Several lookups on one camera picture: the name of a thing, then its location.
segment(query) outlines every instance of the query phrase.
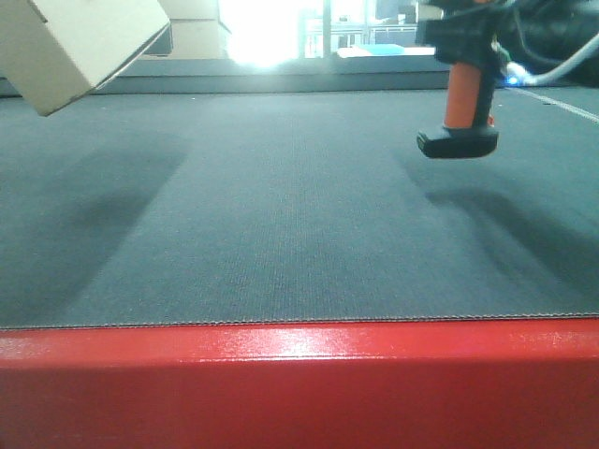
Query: cardboard box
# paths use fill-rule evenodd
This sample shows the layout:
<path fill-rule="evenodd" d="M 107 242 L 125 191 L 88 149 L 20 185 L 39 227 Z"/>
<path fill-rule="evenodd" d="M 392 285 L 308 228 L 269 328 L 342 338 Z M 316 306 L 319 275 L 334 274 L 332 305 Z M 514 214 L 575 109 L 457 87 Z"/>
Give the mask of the cardboard box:
<path fill-rule="evenodd" d="M 172 21 L 172 53 L 143 59 L 225 59 L 230 32 L 219 21 Z"/>
<path fill-rule="evenodd" d="M 218 0 L 159 0 L 174 20 L 218 21 Z"/>
<path fill-rule="evenodd" d="M 1 0 L 0 70 L 47 116 L 111 80 L 167 26 L 156 0 Z"/>

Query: white cable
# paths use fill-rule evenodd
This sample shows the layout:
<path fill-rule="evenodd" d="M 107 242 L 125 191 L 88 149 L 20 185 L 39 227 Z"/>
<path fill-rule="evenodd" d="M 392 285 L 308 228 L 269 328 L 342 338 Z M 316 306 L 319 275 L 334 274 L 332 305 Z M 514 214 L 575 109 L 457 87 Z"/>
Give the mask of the white cable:
<path fill-rule="evenodd" d="M 599 49 L 599 33 L 568 60 L 542 75 L 532 75 L 522 65 L 509 63 L 505 67 L 508 84 L 513 86 L 540 86 L 567 75 Z"/>

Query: gray conveyor belt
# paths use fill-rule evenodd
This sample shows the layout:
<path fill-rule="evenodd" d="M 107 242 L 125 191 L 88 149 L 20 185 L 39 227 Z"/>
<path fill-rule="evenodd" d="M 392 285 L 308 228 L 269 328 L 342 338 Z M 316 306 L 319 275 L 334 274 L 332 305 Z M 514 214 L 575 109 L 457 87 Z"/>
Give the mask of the gray conveyor belt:
<path fill-rule="evenodd" d="M 0 100 L 0 327 L 599 315 L 599 125 L 502 91 L 432 161 L 445 99 Z"/>

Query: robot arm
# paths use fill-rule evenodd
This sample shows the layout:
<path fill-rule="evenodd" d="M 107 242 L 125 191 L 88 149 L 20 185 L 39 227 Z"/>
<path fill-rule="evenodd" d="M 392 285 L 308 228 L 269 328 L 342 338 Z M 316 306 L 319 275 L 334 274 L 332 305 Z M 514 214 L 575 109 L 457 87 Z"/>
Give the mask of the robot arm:
<path fill-rule="evenodd" d="M 497 147 L 498 132 L 489 116 L 498 80 L 507 85 L 539 85 L 564 76 L 599 48 L 599 35 L 544 75 L 531 75 L 511 61 L 497 41 L 504 21 L 519 0 L 430 0 L 441 20 L 423 22 L 416 40 L 436 47 L 436 58 L 451 64 L 446 116 L 442 126 L 420 131 L 417 144 L 430 158 L 474 158 Z"/>

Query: black cable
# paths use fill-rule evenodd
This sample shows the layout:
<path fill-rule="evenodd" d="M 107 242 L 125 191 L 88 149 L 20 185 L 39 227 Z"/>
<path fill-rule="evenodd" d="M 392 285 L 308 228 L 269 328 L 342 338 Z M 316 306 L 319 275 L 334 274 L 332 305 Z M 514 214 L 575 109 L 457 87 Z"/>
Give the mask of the black cable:
<path fill-rule="evenodd" d="M 540 54 L 532 51 L 526 43 L 526 37 L 524 35 L 524 29 L 522 27 L 522 18 L 520 17 L 519 9 L 514 8 L 513 17 L 514 17 L 514 22 L 516 24 L 516 30 L 518 32 L 519 44 L 527 56 L 529 56 L 531 59 L 533 59 L 538 64 L 542 64 L 542 65 L 555 66 L 555 65 L 559 65 L 559 64 L 563 63 L 562 59 L 547 58 L 545 56 L 541 56 Z"/>

